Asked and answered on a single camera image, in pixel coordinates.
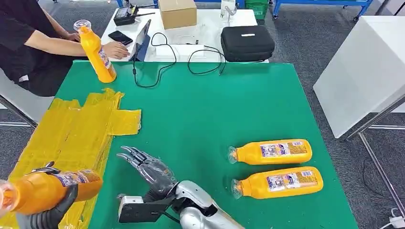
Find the human hand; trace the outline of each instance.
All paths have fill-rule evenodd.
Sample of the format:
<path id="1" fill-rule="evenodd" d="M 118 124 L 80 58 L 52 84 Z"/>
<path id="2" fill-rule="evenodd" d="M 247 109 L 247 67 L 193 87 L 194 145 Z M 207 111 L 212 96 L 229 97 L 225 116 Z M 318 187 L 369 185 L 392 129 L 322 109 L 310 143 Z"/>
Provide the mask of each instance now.
<path id="1" fill-rule="evenodd" d="M 21 229 L 55 229 L 77 198 L 79 186 L 67 188 L 65 197 L 53 209 L 32 215 L 17 213 L 18 225 Z"/>
<path id="2" fill-rule="evenodd" d="M 119 42 L 110 42 L 103 45 L 104 52 L 107 57 L 114 59 L 122 59 L 130 55 L 128 49 Z"/>
<path id="3" fill-rule="evenodd" d="M 79 36 L 79 34 L 78 34 L 77 32 L 75 32 L 75 33 L 68 33 L 68 34 L 65 36 L 65 39 L 66 39 L 66 40 L 69 40 L 69 41 L 73 41 L 73 42 L 79 42 L 79 41 L 80 41 L 80 36 Z"/>

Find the person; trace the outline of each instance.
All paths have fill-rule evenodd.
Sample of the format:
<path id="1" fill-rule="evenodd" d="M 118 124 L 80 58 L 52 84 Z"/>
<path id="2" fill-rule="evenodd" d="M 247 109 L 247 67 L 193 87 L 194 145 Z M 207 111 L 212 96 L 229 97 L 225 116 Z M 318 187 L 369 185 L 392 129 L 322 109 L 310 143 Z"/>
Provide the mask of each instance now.
<path id="1" fill-rule="evenodd" d="M 73 60 L 85 58 L 78 41 L 79 35 L 67 32 L 37 0 L 0 1 L 0 68 L 33 94 L 56 94 Z M 130 54 L 119 42 L 103 49 L 115 59 Z"/>

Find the yellow bottle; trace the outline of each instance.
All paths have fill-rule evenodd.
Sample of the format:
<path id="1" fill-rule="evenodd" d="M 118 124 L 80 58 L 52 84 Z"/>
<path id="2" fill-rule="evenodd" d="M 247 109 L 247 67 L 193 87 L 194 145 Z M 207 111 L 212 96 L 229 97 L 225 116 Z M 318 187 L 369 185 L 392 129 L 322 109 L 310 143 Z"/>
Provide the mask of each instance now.
<path id="1" fill-rule="evenodd" d="M 323 180 L 314 167 L 287 168 L 256 173 L 245 180 L 232 180 L 236 199 L 251 196 L 256 199 L 289 197 L 318 192 Z"/>
<path id="2" fill-rule="evenodd" d="M 97 195 L 103 180 L 88 169 L 51 175 L 33 172 L 13 183 L 0 180 L 0 217 L 9 211 L 30 215 L 49 210 L 63 199 L 67 187 L 73 184 L 78 184 L 75 200 L 78 202 Z"/>
<path id="3" fill-rule="evenodd" d="M 74 28 L 79 32 L 80 43 L 98 79 L 103 83 L 113 82 L 117 73 L 103 50 L 100 38 L 91 30 L 91 23 L 87 20 L 79 20 L 74 23 Z"/>
<path id="4" fill-rule="evenodd" d="M 291 164 L 309 161 L 312 150 L 304 139 L 251 142 L 240 148 L 229 147 L 232 164 L 240 161 L 250 165 Z"/>

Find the green table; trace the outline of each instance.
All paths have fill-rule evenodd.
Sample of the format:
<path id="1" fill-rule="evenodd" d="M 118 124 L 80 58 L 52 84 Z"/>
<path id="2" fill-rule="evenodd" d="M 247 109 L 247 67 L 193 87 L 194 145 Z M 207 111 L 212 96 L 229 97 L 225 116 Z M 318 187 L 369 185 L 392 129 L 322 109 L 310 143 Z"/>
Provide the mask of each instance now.
<path id="1" fill-rule="evenodd" d="M 137 63 L 143 84 L 152 83 L 166 63 Z M 195 71 L 217 63 L 193 63 Z M 119 224 L 116 196 L 142 196 L 148 186 L 138 172 L 115 154 L 119 147 L 137 148 L 160 157 L 178 180 L 191 180 L 204 188 L 236 221 L 248 229 L 352 229 L 357 228 L 317 123 L 292 64 L 227 63 L 222 75 L 192 75 L 186 63 L 164 72 L 158 87 L 135 86 L 130 63 L 114 63 L 113 83 L 98 81 L 88 62 L 75 62 L 56 97 L 78 99 L 83 105 L 90 92 L 109 87 L 125 93 L 120 109 L 142 109 L 138 135 L 114 137 L 104 186 L 98 195 L 91 229 L 179 229 L 165 216 L 156 223 Z M 310 195 L 234 199 L 232 178 L 300 165 L 231 165 L 229 146 L 252 141 L 305 138 L 312 159 L 301 166 L 315 166 L 324 180 L 322 191 Z"/>

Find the clear bottle cap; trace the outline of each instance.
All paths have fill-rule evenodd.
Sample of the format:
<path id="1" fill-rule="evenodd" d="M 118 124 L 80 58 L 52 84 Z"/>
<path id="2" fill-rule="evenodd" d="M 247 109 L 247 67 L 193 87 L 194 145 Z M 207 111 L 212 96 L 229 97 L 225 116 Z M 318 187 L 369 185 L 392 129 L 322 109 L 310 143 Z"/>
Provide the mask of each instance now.
<path id="1" fill-rule="evenodd" d="M 231 190 L 235 199 L 239 199 L 241 196 L 243 196 L 241 181 L 233 179 L 231 183 Z"/>
<path id="2" fill-rule="evenodd" d="M 79 34 L 87 33 L 91 30 L 91 22 L 81 19 L 73 24 L 73 28 L 79 32 Z"/>
<path id="3" fill-rule="evenodd" d="M 0 180 L 0 217 L 15 208 L 17 204 L 17 190 L 6 180 Z"/>
<path id="4" fill-rule="evenodd" d="M 238 152 L 237 152 L 237 149 L 233 146 L 229 147 L 228 159 L 231 164 L 234 164 L 235 162 L 238 161 Z"/>

